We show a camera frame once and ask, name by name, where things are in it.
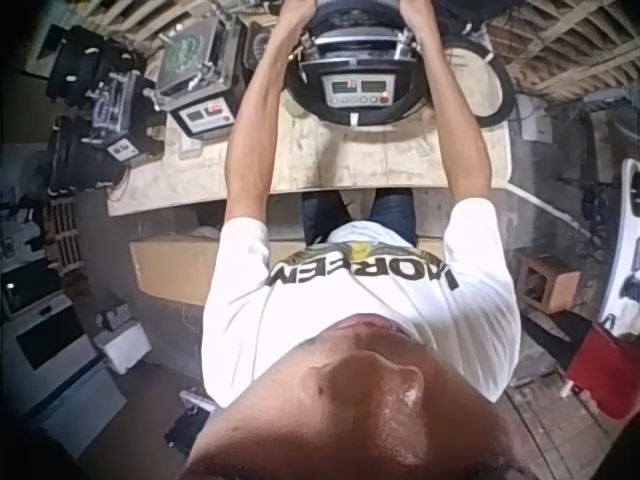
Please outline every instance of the plywood tabletop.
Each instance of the plywood tabletop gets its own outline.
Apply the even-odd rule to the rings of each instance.
[[[479,58],[458,53],[453,52],[451,63],[473,111],[482,114],[495,109],[500,100],[497,79]],[[435,117],[429,107],[390,126],[350,129],[300,111],[283,93],[278,127],[273,194],[447,186]],[[493,186],[503,188],[511,175],[508,125],[485,129],[483,134],[493,166]],[[182,159],[180,136],[180,129],[169,118],[163,158],[131,169],[109,195],[109,215],[226,198],[226,140],[205,144],[197,158]]]

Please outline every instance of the wooden crate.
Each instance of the wooden crate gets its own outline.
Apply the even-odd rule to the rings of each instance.
[[[56,198],[45,207],[45,253],[62,277],[83,265],[78,243],[75,197]]]
[[[488,30],[526,93],[567,101],[639,78],[640,29],[618,0],[528,0]]]

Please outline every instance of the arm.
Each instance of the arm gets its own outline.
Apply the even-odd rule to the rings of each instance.
[[[400,0],[422,50],[436,113],[442,164],[456,202],[487,197],[491,162],[480,127],[445,57],[431,0]]]
[[[248,217],[266,222],[278,139],[278,110],[291,50],[315,13],[314,0],[287,0],[244,95],[225,164],[225,223]]]

